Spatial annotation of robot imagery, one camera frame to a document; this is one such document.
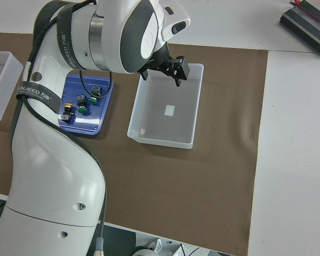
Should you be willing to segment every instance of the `silver band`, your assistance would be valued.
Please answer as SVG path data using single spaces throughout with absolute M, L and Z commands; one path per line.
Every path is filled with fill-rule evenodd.
M 96 66 L 103 71 L 110 71 L 103 57 L 102 49 L 102 28 L 104 18 L 94 16 L 91 19 L 89 29 L 89 46 L 91 57 Z

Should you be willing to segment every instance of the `white plastic bin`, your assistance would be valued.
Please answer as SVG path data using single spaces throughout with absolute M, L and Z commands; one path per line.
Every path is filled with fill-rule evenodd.
M 191 149 L 202 86 L 202 64 L 189 64 L 180 87 L 173 78 L 149 70 L 140 77 L 128 137 L 140 143 Z
M 10 53 L 0 51 L 0 120 L 22 71 L 22 64 Z

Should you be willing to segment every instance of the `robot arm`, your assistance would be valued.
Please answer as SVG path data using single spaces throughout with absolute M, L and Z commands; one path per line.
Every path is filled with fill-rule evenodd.
M 54 101 L 73 69 L 138 71 L 146 78 L 147 69 L 159 68 L 177 85 L 186 79 L 185 58 L 172 59 L 166 42 L 190 23 L 176 1 L 90 2 L 52 1 L 42 9 L 21 91 Z M 58 127 L 47 101 L 23 95 L 16 114 L 0 255 L 86 255 L 106 196 L 99 161 Z

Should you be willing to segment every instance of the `white table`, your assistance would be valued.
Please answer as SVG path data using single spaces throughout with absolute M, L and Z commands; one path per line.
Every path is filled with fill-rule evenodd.
M 0 0 L 0 32 L 32 33 L 46 2 Z M 192 25 L 172 43 L 270 50 L 249 256 L 320 255 L 320 56 L 278 24 L 286 0 L 179 2 Z

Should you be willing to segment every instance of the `brown paper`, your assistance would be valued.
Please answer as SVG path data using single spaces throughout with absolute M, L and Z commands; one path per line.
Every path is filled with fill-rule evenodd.
M 25 63 L 31 40 L 31 35 L 0 34 L 0 51 L 11 51 Z M 247 255 L 267 51 L 190 45 L 170 45 L 170 51 L 205 67 L 193 149 L 128 138 L 139 75 L 114 74 L 103 130 L 83 138 L 105 169 L 106 221 Z M 3 194 L 11 182 L 8 138 L 14 105 L 12 96 L 0 122 Z

